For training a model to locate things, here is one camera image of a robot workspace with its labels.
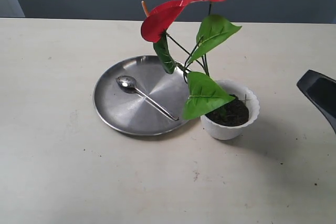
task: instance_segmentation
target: metal spoon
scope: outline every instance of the metal spoon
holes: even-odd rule
[[[135,89],[137,93],[143,95],[148,100],[150,100],[158,110],[160,110],[163,114],[165,114],[168,118],[177,121],[179,118],[176,118],[171,115],[164,107],[159,105],[157,102],[155,102],[152,98],[150,98],[148,95],[146,95],[144,92],[142,92],[140,89],[137,88],[136,80],[131,76],[119,76],[116,78],[117,84],[126,89]]]

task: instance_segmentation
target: metal plate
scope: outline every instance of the metal plate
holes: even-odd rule
[[[141,91],[180,119],[173,121],[143,96],[121,90],[115,81],[121,75],[136,78]],[[117,63],[100,77],[93,102],[98,115],[113,129],[130,135],[154,136],[187,122],[182,119],[182,110],[188,96],[180,69],[167,74],[157,56],[138,56]]]

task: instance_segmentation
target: green leaf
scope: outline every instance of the green leaf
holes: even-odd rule
[[[197,60],[226,41],[231,35],[238,32],[241,26],[235,26],[226,18],[212,14],[203,19],[199,28],[196,41],[201,39],[201,42],[188,63]]]
[[[234,100],[206,74],[190,72],[187,78],[190,96],[183,109],[186,120],[207,114]]]
[[[167,73],[172,74],[176,67],[176,63],[169,54],[166,34],[162,34],[161,39],[158,42],[153,43],[153,48],[160,59],[164,70]]]

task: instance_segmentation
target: dark soil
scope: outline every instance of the dark soil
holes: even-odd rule
[[[220,115],[220,108],[206,114],[206,117],[224,126],[239,126],[246,123],[249,116],[248,108],[244,101],[239,100],[234,94],[231,94],[231,96],[235,97],[235,100],[223,105],[226,110],[224,118]]]

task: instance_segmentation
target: spoon handle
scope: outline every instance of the spoon handle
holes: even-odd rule
[[[161,105],[159,105],[157,102],[155,102],[152,98],[150,98],[148,95],[146,95],[144,92],[142,92],[140,89],[135,88],[135,90],[143,95],[144,97],[146,97],[148,100],[150,100],[156,107],[157,109],[159,109],[161,112],[163,112],[166,116],[168,116],[170,119],[177,121],[179,118],[174,117],[173,115],[171,115],[171,113],[169,113],[167,111],[167,109],[165,109],[164,107],[162,107]]]

